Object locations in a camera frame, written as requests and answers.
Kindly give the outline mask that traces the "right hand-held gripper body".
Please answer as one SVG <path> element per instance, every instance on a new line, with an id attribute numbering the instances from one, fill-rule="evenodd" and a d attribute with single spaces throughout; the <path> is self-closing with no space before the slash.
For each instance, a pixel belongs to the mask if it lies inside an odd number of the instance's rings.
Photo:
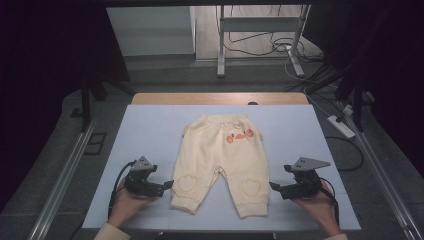
<path id="1" fill-rule="evenodd" d="M 330 166 L 329 162 L 300 157 L 292 166 L 295 184 L 283 186 L 283 199 L 310 198 L 316 195 L 321 187 L 321 180 L 316 169 Z"/>

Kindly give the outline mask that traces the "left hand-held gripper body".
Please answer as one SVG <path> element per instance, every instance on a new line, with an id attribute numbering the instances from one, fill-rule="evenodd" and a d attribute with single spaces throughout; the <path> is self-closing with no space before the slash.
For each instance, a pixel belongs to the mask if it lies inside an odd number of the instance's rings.
<path id="1" fill-rule="evenodd" d="M 151 164 L 145 156 L 141 156 L 131 167 L 126 176 L 125 188 L 137 197 L 162 197 L 163 184 L 151 183 L 147 180 L 152 172 Z"/>

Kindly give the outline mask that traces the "cream baby pants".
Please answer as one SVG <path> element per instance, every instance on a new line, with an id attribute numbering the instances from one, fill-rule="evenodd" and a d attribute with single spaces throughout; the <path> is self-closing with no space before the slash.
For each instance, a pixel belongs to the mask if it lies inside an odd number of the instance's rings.
<path id="1" fill-rule="evenodd" d="M 261 132 L 245 115 L 203 115 L 185 129 L 171 206 L 196 213 L 220 176 L 241 218 L 268 214 L 268 158 Z"/>

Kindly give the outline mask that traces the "person's right hand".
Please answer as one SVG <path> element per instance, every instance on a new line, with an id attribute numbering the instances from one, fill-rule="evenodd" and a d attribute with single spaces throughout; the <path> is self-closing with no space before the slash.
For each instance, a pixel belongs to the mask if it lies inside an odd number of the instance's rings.
<path id="1" fill-rule="evenodd" d="M 327 237 L 342 234 L 342 230 L 336 221 L 333 202 L 323 192 L 319 192 L 309 199 L 294 199 L 293 202 L 299 205 L 318 224 Z"/>

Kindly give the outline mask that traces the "person's left hand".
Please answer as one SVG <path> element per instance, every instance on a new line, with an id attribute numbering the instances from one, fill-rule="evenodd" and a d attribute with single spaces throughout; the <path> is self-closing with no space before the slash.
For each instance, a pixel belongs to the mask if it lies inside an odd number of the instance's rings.
<path id="1" fill-rule="evenodd" d="M 156 201 L 155 197 L 136 197 L 129 193 L 125 188 L 125 180 L 122 180 L 118 185 L 118 191 L 107 223 L 120 228 L 143 207 L 154 201 Z"/>

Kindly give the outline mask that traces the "light blue table mat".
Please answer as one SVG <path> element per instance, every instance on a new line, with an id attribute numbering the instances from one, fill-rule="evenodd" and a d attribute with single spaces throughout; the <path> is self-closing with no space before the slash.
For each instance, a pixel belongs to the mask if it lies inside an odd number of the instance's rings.
<path id="1" fill-rule="evenodd" d="M 319 169 L 330 181 L 339 203 L 340 226 L 357 230 L 360 224 L 327 146 L 311 105 L 130 105 L 127 107 L 115 143 L 99 182 L 86 219 L 86 229 L 98 229 L 106 221 L 111 191 L 119 171 L 130 161 L 146 157 L 158 169 L 150 181 L 171 179 L 186 126 L 203 114 L 244 114 L 263 135 L 270 178 L 281 185 L 293 183 L 284 171 L 307 157 L 327 162 Z M 277 192 L 269 197 L 265 217 L 240 218 L 224 178 L 218 178 L 196 214 L 171 207 L 171 193 L 143 208 L 126 224 L 131 230 L 202 232 L 288 232 L 314 230 L 316 224 L 296 204 Z"/>

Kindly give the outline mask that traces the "white power strip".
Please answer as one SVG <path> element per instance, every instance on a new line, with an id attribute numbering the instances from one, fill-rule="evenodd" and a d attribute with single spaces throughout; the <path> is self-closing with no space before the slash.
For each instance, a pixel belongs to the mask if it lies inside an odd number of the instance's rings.
<path id="1" fill-rule="evenodd" d="M 335 115 L 327 118 L 327 121 L 338 130 L 346 139 L 351 139 L 356 136 L 356 134 L 343 122 L 338 122 Z"/>

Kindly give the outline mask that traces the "black metal stand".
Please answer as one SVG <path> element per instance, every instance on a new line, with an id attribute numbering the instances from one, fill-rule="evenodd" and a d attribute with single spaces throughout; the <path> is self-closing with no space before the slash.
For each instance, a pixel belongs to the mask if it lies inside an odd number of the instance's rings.
<path id="1" fill-rule="evenodd" d="M 341 79 L 336 89 L 335 97 L 337 100 L 346 100 L 350 94 L 353 94 L 353 122 L 360 132 L 364 131 L 362 125 L 362 106 L 363 106 L 363 79 L 359 68 L 355 64 L 349 64 L 339 72 L 316 83 L 312 87 L 305 89 L 305 94 L 310 95 L 323 87 Z"/>
<path id="2" fill-rule="evenodd" d="M 133 89 L 125 86 L 110 75 L 99 71 L 86 71 L 81 80 L 82 132 L 88 129 L 91 122 L 90 95 L 93 95 L 96 101 L 104 101 L 107 97 L 106 89 L 103 86 L 104 82 L 127 93 L 131 97 L 136 94 Z"/>

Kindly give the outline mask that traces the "dark curtain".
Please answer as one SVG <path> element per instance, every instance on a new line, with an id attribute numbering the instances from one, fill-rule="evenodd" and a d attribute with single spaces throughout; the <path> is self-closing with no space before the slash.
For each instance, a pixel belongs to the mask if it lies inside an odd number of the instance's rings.
<path id="1" fill-rule="evenodd" d="M 371 93 L 377 121 L 424 177 L 424 0 L 317 4 L 304 37 L 343 72 L 336 97 Z"/>
<path id="2" fill-rule="evenodd" d="M 62 111 L 85 86 L 129 74 L 105 6 L 80 0 L 0 0 L 0 211 L 38 158 Z"/>

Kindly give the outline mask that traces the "aluminium floor rail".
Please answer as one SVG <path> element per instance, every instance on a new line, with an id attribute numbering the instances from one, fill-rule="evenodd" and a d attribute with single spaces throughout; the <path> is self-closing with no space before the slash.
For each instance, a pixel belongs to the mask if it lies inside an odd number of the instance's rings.
<path id="1" fill-rule="evenodd" d="M 33 225 L 27 240 L 45 240 L 96 123 L 97 121 L 95 119 L 91 120 L 85 131 L 78 135 L 78 139 L 65 161 L 57 181 Z"/>
<path id="2" fill-rule="evenodd" d="M 361 132 L 351 118 L 346 120 L 347 125 L 356 135 L 360 147 L 364 151 L 364 155 L 368 161 L 369 168 L 373 172 L 378 185 L 385 196 L 392 212 L 394 213 L 400 228 L 404 232 L 408 240 L 424 240 L 424 232 L 418 228 L 418 224 L 408 209 L 405 201 L 395 188 L 384 167 L 380 163 L 379 157 L 372 148 L 364 132 Z"/>

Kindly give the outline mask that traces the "white metal stand frame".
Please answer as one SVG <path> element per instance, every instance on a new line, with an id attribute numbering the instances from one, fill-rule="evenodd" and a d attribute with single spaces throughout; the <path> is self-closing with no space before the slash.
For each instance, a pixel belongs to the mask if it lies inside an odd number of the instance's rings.
<path id="1" fill-rule="evenodd" d="M 224 6 L 220 6 L 218 20 L 219 50 L 217 55 L 217 76 L 225 76 L 224 35 L 230 32 L 292 32 L 294 34 L 290 46 L 286 46 L 289 60 L 298 78 L 305 73 L 299 63 L 297 46 L 306 22 L 309 5 L 302 5 L 298 17 L 225 17 Z"/>

